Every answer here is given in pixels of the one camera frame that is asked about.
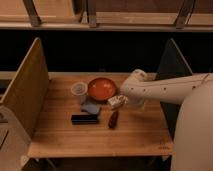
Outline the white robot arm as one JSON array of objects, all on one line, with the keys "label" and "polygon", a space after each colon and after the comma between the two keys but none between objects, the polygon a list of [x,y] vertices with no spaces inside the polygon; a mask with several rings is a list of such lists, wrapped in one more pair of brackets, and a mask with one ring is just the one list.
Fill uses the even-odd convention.
[{"label": "white robot arm", "polygon": [[141,73],[131,73],[122,94],[181,105],[170,171],[213,171],[213,73],[157,81],[145,81]]}]

